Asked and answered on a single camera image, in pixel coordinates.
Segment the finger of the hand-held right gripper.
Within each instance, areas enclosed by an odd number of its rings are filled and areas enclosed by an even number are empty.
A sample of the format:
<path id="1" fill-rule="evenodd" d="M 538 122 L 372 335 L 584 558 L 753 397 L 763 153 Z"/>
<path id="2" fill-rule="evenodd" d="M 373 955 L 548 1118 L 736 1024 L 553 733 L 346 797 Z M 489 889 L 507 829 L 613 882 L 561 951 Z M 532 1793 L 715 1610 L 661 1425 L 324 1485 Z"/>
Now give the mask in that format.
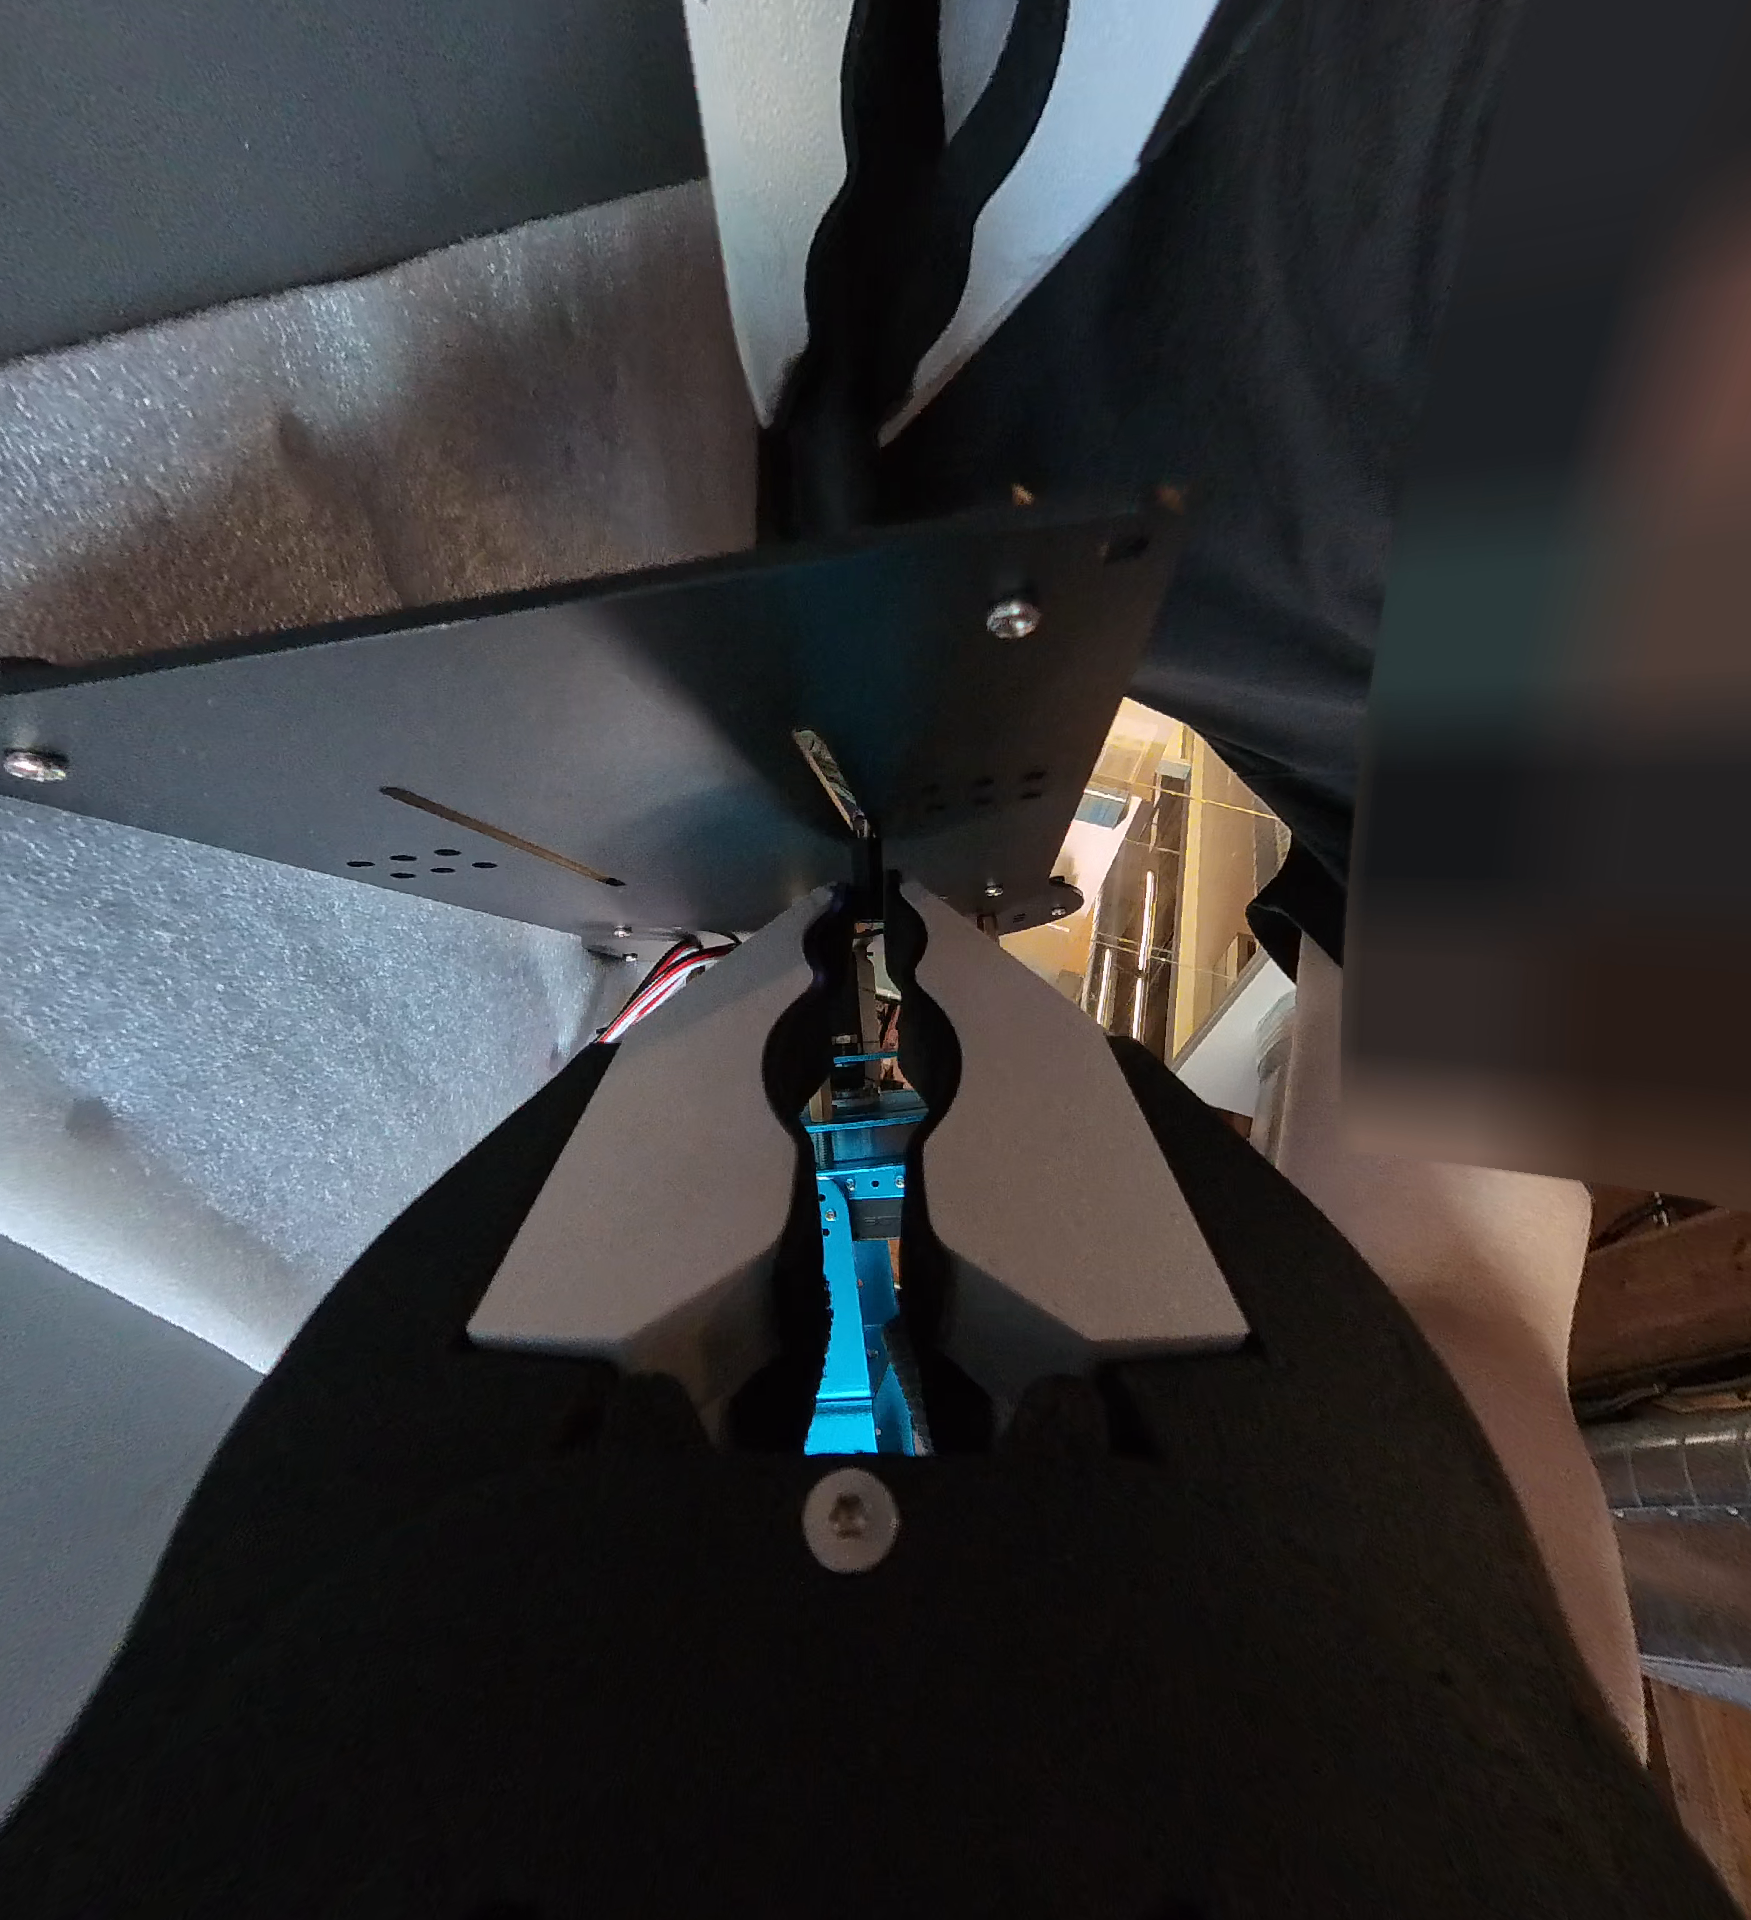
<path id="1" fill-rule="evenodd" d="M 809 342 L 809 257 L 845 180 L 849 1 L 693 1 L 688 40 L 739 358 L 761 426 Z"/>
<path id="2" fill-rule="evenodd" d="M 1136 174 L 1208 1 L 870 3 L 859 406 L 891 444 Z"/>

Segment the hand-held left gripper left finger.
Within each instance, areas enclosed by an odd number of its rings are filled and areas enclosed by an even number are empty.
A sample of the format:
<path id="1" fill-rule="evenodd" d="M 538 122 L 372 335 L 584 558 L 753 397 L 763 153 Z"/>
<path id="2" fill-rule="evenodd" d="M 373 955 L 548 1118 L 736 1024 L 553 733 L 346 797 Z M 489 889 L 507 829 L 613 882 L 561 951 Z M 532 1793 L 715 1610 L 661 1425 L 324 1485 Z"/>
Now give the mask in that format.
<path id="1" fill-rule="evenodd" d="M 834 1067 L 839 890 L 799 897 L 615 1049 L 466 1326 L 678 1381 L 806 1443 L 834 1309 L 807 1105 Z"/>

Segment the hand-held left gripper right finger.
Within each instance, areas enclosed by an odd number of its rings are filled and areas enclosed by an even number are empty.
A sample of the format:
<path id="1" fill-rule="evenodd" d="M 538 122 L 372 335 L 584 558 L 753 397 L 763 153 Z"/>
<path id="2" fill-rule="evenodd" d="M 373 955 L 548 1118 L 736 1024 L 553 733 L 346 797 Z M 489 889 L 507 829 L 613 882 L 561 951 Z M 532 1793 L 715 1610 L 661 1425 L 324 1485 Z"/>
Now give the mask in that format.
<path id="1" fill-rule="evenodd" d="M 929 1115 L 908 1198 L 965 1373 L 1232 1351 L 1247 1319 L 1101 1027 L 918 881 L 894 877 L 900 1063 Z"/>

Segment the black metal base plate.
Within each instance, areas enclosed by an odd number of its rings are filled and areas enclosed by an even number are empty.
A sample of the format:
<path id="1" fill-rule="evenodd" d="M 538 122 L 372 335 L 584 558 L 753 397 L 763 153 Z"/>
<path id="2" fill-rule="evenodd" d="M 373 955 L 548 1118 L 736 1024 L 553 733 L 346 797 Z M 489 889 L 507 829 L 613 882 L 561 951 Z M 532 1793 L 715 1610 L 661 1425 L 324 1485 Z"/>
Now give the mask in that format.
<path id="1" fill-rule="evenodd" d="M 747 934 L 887 864 L 1004 932 L 1051 877 L 1187 525 L 1007 506 L 0 678 L 0 794 L 605 942 Z M 1011 592 L 1022 640 L 986 632 Z M 839 764 L 845 798 L 799 735 Z"/>

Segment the person's black clothing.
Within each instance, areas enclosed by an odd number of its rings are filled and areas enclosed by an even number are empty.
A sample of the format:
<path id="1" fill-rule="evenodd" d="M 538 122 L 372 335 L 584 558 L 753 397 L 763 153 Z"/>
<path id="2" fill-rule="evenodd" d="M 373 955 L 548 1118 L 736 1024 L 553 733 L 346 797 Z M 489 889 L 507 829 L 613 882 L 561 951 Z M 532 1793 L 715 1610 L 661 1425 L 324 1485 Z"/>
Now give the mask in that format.
<path id="1" fill-rule="evenodd" d="M 877 453 L 907 517 L 1174 482 L 1132 693 L 1291 847 L 1249 901 L 1339 963 L 1400 489 L 1454 282 L 1515 183 L 1560 264 L 1751 90 L 1751 3 L 1221 3 L 1139 174 Z"/>

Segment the white foam sheet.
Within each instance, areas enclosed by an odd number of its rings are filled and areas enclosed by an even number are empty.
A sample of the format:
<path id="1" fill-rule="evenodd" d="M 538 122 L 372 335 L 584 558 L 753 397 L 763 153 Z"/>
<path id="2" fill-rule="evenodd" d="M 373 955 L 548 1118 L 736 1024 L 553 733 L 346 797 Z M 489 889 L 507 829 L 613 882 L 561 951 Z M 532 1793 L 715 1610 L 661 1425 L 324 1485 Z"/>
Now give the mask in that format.
<path id="1" fill-rule="evenodd" d="M 727 552 L 705 180 L 0 364 L 0 660 Z M 266 1366 L 596 1028 L 575 939 L 0 798 L 0 1233 Z"/>

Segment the silver ventilation duct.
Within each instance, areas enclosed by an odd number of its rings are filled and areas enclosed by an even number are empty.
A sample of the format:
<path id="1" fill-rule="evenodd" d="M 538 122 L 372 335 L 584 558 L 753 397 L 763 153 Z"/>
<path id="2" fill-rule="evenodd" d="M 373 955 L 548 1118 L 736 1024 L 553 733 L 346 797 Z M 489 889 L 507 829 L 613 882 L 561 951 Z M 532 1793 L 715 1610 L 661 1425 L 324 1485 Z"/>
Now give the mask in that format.
<path id="1" fill-rule="evenodd" d="M 1645 1673 L 1751 1709 L 1751 1403 L 1583 1428 Z"/>

